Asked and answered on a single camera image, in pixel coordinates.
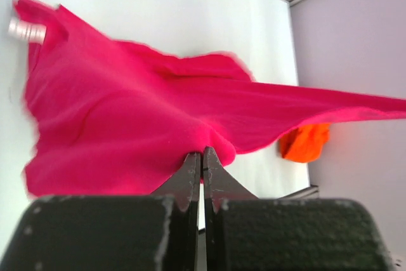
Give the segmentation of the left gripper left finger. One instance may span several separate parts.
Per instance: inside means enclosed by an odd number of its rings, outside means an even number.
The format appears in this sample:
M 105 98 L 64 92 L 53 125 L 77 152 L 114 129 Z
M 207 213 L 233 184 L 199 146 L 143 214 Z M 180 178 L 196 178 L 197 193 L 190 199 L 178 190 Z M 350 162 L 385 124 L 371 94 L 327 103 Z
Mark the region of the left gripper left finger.
M 48 195 L 24 212 L 2 270 L 195 270 L 199 153 L 146 196 Z

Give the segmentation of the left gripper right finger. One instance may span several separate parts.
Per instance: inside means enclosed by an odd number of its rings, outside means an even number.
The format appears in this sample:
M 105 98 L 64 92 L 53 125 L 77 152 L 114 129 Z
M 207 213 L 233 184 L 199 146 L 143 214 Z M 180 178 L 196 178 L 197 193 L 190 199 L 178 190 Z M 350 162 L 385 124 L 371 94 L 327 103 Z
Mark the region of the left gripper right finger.
M 393 270 L 373 217 L 348 199 L 258 199 L 208 147 L 202 158 L 208 270 Z

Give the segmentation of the magenta t shirt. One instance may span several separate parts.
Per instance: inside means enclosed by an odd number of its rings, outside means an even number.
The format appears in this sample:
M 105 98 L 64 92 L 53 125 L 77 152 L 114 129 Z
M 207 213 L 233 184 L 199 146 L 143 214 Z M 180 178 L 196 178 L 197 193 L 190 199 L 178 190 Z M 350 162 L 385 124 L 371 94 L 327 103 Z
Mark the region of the magenta t shirt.
M 207 147 L 227 166 L 302 125 L 405 117 L 402 99 L 257 83 L 230 53 L 181 58 L 111 39 L 63 6 L 13 7 L 46 28 L 29 43 L 24 96 L 35 197 L 146 195 Z

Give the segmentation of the white plastic laundry basket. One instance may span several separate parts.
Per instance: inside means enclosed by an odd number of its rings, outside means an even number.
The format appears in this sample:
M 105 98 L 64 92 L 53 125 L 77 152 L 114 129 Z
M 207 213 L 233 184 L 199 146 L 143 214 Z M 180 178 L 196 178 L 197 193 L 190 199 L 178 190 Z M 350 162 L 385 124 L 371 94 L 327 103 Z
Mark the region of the white plastic laundry basket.
M 9 22 L 8 34 L 22 41 L 42 44 L 46 36 L 46 26 L 12 18 Z

